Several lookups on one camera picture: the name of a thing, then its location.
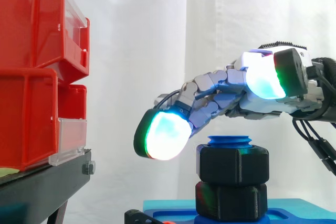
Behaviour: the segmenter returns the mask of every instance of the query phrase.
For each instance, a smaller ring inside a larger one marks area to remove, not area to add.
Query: black metal shelf
[[[85,155],[59,166],[46,165],[0,179],[0,223],[62,223],[67,200],[89,180]]]

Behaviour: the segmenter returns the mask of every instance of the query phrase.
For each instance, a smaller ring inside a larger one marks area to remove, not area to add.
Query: white backdrop
[[[194,198],[195,147],[210,134],[247,134],[270,151],[269,197],[336,210],[336,178],[283,115],[217,118],[168,162],[137,157],[133,135],[153,99],[276,40],[335,56],[334,0],[75,0],[91,20],[88,147],[96,173],[69,201],[65,223],[123,223],[145,199]],[[332,141],[332,127],[315,124]]]

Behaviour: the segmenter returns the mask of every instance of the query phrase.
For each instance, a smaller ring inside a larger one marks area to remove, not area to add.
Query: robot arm
[[[335,66],[331,59],[311,60],[305,47],[287,42],[244,52],[225,69],[159,96],[138,126],[134,149],[140,156],[170,159],[219,115],[260,120],[285,112],[298,120],[336,122]]]

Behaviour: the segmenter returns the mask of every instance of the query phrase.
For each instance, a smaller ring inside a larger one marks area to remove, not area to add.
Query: plastic storage drawer
[[[1,169],[58,165],[84,154],[85,86],[58,85],[52,69],[3,69],[0,93]]]
[[[0,0],[0,68],[52,68],[59,81],[89,74],[89,21],[73,0]]]

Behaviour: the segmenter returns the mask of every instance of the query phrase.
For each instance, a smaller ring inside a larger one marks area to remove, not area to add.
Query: light blue platform
[[[268,208],[266,217],[249,224],[336,224],[335,212],[302,199],[270,199]],[[147,200],[143,211],[159,221],[173,221],[176,224],[223,223],[197,216],[195,200]]]

